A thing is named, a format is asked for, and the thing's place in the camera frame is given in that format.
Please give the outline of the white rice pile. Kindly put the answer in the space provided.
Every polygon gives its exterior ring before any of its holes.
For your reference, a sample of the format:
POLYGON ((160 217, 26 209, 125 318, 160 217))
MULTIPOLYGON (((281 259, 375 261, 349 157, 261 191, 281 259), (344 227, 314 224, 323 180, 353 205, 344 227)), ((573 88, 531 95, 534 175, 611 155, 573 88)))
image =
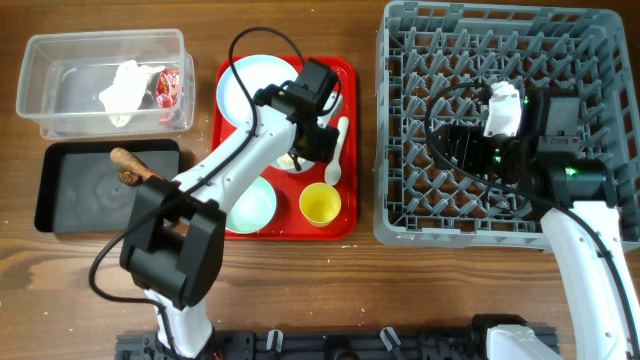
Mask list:
POLYGON ((295 161, 290 154, 285 154, 276 159, 276 164, 279 168, 284 170, 295 170, 295 161))

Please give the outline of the light blue rice bowl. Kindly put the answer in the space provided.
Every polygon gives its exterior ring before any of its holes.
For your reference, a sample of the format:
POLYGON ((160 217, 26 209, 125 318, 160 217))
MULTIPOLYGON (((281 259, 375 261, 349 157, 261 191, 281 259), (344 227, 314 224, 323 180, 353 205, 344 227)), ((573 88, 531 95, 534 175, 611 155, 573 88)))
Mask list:
POLYGON ((290 154, 284 154, 270 164, 271 167, 291 174, 299 174, 310 170, 314 162, 298 157, 294 160, 290 154))

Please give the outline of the yellow plastic cup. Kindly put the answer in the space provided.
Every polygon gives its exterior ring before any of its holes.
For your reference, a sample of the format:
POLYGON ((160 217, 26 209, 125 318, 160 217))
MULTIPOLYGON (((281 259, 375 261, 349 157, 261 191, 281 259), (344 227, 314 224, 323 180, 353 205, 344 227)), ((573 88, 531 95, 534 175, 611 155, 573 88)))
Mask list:
POLYGON ((306 220, 315 227, 329 225, 341 211, 338 191, 326 183, 313 183, 300 194, 299 208, 306 220))

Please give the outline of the mint green bowl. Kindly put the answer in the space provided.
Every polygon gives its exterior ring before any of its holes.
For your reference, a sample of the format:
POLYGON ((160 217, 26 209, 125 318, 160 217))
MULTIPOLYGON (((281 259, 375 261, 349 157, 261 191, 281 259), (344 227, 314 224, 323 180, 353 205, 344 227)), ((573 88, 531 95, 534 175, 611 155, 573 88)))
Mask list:
POLYGON ((246 189, 227 216, 226 230, 235 234, 258 232, 270 223, 277 209, 277 196, 263 177, 246 189))

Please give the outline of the red snack wrapper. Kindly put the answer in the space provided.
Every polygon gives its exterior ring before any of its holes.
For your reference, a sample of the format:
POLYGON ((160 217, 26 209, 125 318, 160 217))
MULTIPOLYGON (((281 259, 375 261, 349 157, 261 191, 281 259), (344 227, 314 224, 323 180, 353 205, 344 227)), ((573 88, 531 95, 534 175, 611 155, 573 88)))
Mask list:
POLYGON ((180 71, 165 69, 160 72, 156 86, 156 101, 160 108, 173 107, 178 99, 180 71))

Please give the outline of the dark brown food scrap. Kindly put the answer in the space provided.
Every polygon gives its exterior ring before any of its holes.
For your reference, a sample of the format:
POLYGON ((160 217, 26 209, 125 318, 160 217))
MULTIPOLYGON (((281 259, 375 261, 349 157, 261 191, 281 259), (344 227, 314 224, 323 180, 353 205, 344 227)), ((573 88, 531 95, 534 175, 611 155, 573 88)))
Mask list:
POLYGON ((126 169, 120 169, 118 171, 118 179, 120 182, 130 187, 135 187, 141 182, 141 176, 139 174, 126 169))

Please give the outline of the brown bread stick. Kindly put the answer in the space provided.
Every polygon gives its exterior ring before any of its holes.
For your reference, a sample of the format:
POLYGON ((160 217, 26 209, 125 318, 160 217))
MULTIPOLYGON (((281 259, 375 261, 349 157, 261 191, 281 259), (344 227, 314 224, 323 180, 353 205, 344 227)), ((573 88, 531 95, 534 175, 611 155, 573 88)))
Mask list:
POLYGON ((157 177, 162 179, 162 176, 148 168, 142 161, 134 156, 128 150, 117 147, 110 152, 110 159, 116 165, 121 166, 129 172, 139 175, 142 179, 146 180, 150 177, 157 177))

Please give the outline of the white napkin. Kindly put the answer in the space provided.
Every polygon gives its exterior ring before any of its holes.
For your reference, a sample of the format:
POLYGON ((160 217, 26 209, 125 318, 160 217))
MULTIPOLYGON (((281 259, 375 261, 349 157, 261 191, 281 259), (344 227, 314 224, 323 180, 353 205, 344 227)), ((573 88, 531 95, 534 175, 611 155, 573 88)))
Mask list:
POLYGON ((139 65, 135 60, 121 63, 113 83, 99 94, 99 100, 109 119, 116 127, 124 127, 142 104, 152 78, 165 69, 164 66, 139 65))

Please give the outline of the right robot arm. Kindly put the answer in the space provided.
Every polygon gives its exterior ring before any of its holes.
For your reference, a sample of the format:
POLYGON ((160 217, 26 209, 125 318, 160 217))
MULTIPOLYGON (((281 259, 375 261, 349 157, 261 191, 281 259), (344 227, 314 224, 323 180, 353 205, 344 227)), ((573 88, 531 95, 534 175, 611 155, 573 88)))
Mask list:
POLYGON ((611 171, 580 157, 571 91, 494 94, 483 128, 426 131, 436 166, 527 199, 558 263, 585 359, 639 356, 639 301, 621 246, 611 171))

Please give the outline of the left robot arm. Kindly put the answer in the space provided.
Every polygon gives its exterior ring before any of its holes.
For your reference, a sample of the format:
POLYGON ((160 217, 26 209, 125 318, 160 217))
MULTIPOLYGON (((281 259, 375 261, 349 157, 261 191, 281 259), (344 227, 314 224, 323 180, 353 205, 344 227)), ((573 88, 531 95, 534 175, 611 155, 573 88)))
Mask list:
POLYGON ((300 70, 254 55, 219 79, 220 112, 234 131, 171 180, 151 175, 134 200, 120 265, 158 312, 158 338, 172 357, 200 355, 213 327, 204 297, 222 266, 227 218, 278 158, 329 162, 339 139, 328 117, 341 100, 330 66, 307 59, 300 70))

